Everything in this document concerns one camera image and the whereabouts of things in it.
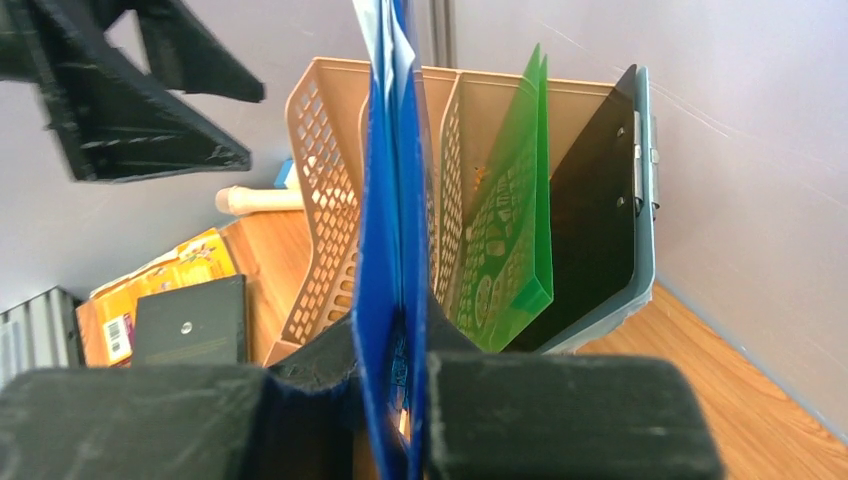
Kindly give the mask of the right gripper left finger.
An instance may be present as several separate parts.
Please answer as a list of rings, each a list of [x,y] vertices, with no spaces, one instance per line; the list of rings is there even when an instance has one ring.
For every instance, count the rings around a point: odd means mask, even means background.
[[[37,369],[1,392],[5,479],[347,479],[343,318],[269,367]]]

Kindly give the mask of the blue binder folder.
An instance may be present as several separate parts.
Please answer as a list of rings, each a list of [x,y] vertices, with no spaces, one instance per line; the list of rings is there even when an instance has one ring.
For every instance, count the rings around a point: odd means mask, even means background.
[[[420,479],[430,294],[429,125],[409,1],[357,1],[370,60],[352,332],[382,479]]]

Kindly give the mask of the beige plastic file organizer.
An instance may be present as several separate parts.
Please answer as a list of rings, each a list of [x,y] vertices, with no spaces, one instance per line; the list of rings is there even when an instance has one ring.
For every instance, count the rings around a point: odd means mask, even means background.
[[[470,216],[494,138],[522,75],[426,67],[422,71],[433,156],[431,284],[445,315],[455,315],[471,237]],[[281,334],[305,344],[350,310],[359,242],[359,201],[367,134],[370,67],[312,61],[286,114],[313,252]],[[549,176],[551,82],[547,83]]]

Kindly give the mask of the green translucent plastic folder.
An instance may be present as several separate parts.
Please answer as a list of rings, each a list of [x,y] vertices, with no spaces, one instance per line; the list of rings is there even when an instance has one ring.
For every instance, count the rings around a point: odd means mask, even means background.
[[[471,207],[455,320],[501,352],[553,300],[547,57],[534,48],[511,90]]]

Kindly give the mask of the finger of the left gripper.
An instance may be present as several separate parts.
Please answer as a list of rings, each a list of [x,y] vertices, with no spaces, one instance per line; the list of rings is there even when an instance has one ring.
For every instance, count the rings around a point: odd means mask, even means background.
[[[264,84],[182,1],[131,1],[150,73],[166,88],[259,103]]]
[[[2,79],[37,88],[78,181],[249,170],[247,147],[152,76],[130,2],[3,2]]]

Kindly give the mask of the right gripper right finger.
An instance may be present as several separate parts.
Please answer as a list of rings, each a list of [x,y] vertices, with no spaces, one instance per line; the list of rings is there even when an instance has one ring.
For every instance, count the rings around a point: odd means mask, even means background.
[[[721,479],[695,392],[650,356],[486,353],[428,302],[427,479]]]

